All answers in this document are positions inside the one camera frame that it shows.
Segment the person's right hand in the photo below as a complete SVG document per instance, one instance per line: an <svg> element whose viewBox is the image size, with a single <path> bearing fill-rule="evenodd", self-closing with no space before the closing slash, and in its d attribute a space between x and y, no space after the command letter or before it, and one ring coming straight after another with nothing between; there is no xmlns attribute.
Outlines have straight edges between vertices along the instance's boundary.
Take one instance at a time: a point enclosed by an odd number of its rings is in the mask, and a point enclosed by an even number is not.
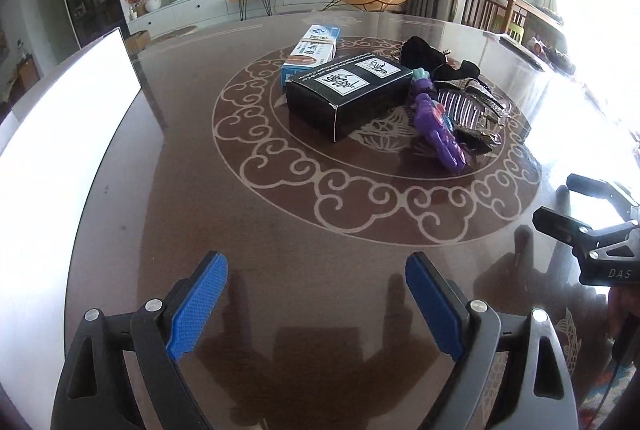
<svg viewBox="0 0 640 430"><path fill-rule="evenodd" d="M640 317L640 288L614 286L608 291L608 335L616 339L627 316Z"/></svg>

